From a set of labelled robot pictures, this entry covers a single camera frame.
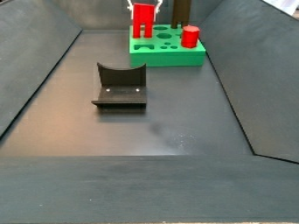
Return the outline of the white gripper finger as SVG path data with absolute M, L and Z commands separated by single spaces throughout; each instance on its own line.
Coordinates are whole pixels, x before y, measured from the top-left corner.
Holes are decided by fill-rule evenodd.
M 159 13 L 165 0 L 157 0 L 155 14 Z
M 126 0 L 127 1 L 127 8 L 130 9 L 130 11 L 134 10 L 134 4 L 131 0 Z

